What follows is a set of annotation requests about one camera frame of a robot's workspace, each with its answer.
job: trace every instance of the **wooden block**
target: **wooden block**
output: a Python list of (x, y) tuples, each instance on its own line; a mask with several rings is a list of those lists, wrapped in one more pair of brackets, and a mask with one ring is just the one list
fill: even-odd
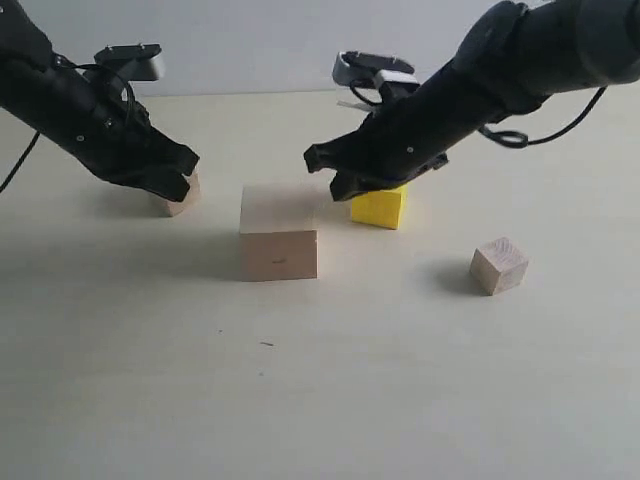
[(181, 214), (200, 200), (200, 182), (198, 181), (198, 174), (194, 172), (193, 175), (185, 178), (187, 182), (189, 182), (191, 189), (182, 202), (170, 202), (169, 200), (158, 197), (157, 195), (152, 196), (154, 204), (169, 217), (175, 217), (176, 215)]
[(407, 186), (371, 192), (351, 202), (351, 220), (377, 227), (400, 228), (407, 199)]
[(489, 295), (497, 295), (522, 283), (529, 260), (508, 238), (500, 238), (476, 250), (471, 274)]
[(287, 185), (246, 186), (240, 241), (248, 281), (318, 277), (318, 191)]

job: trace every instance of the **white table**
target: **white table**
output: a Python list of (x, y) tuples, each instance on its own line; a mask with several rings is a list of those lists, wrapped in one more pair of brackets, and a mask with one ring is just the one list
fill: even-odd
[[(202, 156), (175, 219), (38, 145), (0, 196), (0, 477), (638, 478), (640, 88), (549, 146), (469, 138), (401, 231), (330, 205), (316, 281), (238, 282), (242, 184), (328, 184), (301, 155), (358, 125), (343, 98), (145, 99)], [(4, 176), (31, 132), (0, 136)], [(503, 235), (526, 282), (482, 296), (471, 256)]]

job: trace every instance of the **yellow cube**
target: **yellow cube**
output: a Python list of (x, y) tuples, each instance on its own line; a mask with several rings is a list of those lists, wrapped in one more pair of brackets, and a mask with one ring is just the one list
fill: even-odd
[(353, 199), (351, 220), (397, 230), (407, 199), (407, 186), (395, 190), (371, 192)]

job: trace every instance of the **cable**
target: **cable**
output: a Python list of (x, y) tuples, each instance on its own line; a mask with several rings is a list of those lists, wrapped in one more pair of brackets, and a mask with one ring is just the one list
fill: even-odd
[(357, 90), (358, 86), (359, 86), (358, 85), (358, 80), (351, 80), (351, 82), (349, 82), (349, 90), (351, 90), (351, 93), (353, 93), (356, 97), (358, 97), (359, 100), (361, 100), (362, 102), (366, 103), (370, 107), (379, 107), (380, 105), (382, 105), (382, 102), (374, 102), (373, 100), (370, 100), (367, 97), (365, 97), (364, 95), (362, 95)]
[(33, 147), (36, 146), (36, 143), (38, 142), (38, 138), (40, 138), (40, 132), (35, 133), (27, 149), (24, 151), (22, 156), (18, 159), (14, 167), (11, 169), (11, 172), (9, 172), (9, 175), (7, 176), (7, 178), (5, 178), (4, 182), (2, 182), (2, 185), (0, 185), (0, 193), (5, 191), (5, 189), (11, 183), (11, 180), (13, 180), (13, 177), (16, 176), (16, 173), (18, 173), (18, 170), (20, 170), (20, 167), (22, 166), (24, 161), (27, 159), (27, 157), (31, 153), (31, 150), (33, 150)]
[(108, 72), (122, 82), (124, 89), (127, 91), (127, 114), (125, 116), (124, 126), (125, 128), (128, 127), (129, 120), (131, 119), (131, 115), (133, 114), (133, 108), (136, 102), (136, 95), (133, 92), (133, 87), (131, 86), (131, 84), (128, 81), (126, 81), (124, 78), (122, 78), (118, 72), (104, 65), (99, 65), (97, 63), (86, 63), (82, 65), (76, 65), (75, 63), (73, 63), (71, 60), (67, 58), (64, 58), (62, 56), (60, 58), (63, 62), (65, 62), (64, 65), (61, 65), (62, 68), (91, 70), (94, 72), (100, 72), (100, 71)]
[(492, 142), (495, 142), (498, 145), (502, 145), (503, 147), (507, 148), (522, 149), (533, 145), (542, 145), (544, 143), (549, 143), (566, 135), (578, 125), (580, 125), (582, 121), (591, 113), (593, 108), (596, 106), (596, 104), (602, 98), (604, 92), (606, 91), (607, 87), (598, 89), (598, 91), (593, 96), (591, 101), (587, 104), (582, 113), (578, 115), (578, 117), (573, 122), (571, 122), (559, 132), (556, 132), (553, 135), (549, 135), (548, 137), (540, 138), (538, 140), (529, 140), (529, 136), (527, 134), (518, 132), (517, 130), (503, 130), (494, 132), (486, 126), (480, 128), (478, 131)]

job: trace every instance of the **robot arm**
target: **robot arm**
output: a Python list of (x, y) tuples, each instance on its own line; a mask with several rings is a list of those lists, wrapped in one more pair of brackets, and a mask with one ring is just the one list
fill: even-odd
[[(0, 106), (98, 178), (184, 200), (199, 157), (151, 126), (130, 81), (157, 80), (159, 45), (107, 47), (77, 66), (53, 51), (17, 0), (0, 11)], [(84, 75), (77, 70), (85, 70)], [(127, 90), (127, 100), (122, 99)]]
[(403, 185), (448, 161), (446, 151), (490, 123), (539, 109), (553, 94), (640, 78), (638, 0), (503, 1), (423, 85), (394, 58), (341, 53), (334, 80), (375, 88), (362, 126), (305, 152), (310, 173), (337, 171), (334, 200)]

